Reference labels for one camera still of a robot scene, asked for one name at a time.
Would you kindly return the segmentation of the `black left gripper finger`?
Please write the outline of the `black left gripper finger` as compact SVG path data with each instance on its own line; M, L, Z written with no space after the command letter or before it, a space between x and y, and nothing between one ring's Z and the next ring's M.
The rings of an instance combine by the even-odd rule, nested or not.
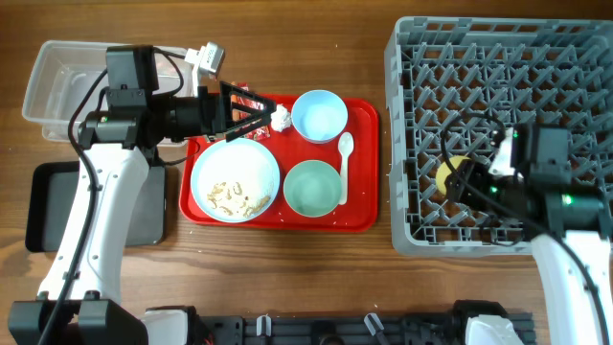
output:
M251 132L256 128L270 125L270 122L270 115L264 115L262 118L256 119L254 114L250 114L248 118L239 120L237 122L233 121L232 127L234 127L235 130L229 130L224 135L224 138L229 140L244 138L245 134Z
M247 112L249 114L254 114L254 115L271 114L272 112L276 110L277 105L273 100L265 98L264 96L258 95L252 91L243 90L239 88L238 86L232 85L229 82L221 81L219 83L219 91L220 93L219 93L219 100L218 100L218 113L220 115L231 115L232 108ZM257 103L260 103L263 105L263 109L253 110L253 109L249 109L248 107L244 105L240 105L238 103L231 103L232 95L237 95L245 99L249 99Z

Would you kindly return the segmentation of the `yellow plastic cup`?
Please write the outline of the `yellow plastic cup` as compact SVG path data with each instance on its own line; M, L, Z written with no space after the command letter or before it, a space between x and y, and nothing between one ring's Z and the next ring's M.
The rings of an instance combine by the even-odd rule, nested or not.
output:
M460 165L466 160L469 160L469 157L463 156L463 155L454 155L449 159L449 163L455 170L458 170ZM436 187L443 196L446 196L445 182L447 178L451 175L452 175L451 168L446 163L442 163L436 172L436 176L435 176Z

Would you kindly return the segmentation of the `light blue bowl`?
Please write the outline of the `light blue bowl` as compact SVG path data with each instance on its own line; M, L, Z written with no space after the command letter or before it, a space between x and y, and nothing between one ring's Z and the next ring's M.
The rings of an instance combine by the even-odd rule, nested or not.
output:
M345 129L349 110L345 102L328 90L311 90L292 105L292 125L308 142L331 142Z

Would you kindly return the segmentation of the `mint green bowl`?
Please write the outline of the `mint green bowl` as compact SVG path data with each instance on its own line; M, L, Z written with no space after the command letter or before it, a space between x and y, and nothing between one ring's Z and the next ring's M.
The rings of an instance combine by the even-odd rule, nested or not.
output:
M341 177L329 163L303 161L287 173L283 192L285 202L295 213L307 218L320 218L339 205Z

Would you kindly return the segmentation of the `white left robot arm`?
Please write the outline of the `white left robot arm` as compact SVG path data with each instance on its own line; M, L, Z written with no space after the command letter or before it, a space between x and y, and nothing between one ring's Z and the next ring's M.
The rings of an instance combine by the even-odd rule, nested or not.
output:
M121 305L128 227L158 144L193 137L234 141L269 124L271 99L230 83L191 97L161 92L160 49L111 46L90 87L92 112L76 109L69 141L79 183L57 256L33 301L16 301L9 331L19 344L211 344L192 306L160 307L136 317Z

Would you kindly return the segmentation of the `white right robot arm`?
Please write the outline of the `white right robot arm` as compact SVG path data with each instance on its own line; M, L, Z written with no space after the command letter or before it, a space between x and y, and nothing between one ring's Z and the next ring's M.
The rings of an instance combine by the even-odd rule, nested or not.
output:
M506 172L442 151L451 201L523 226L545 293L555 344L612 341L612 214L595 186L574 185L563 126L520 124L494 133Z

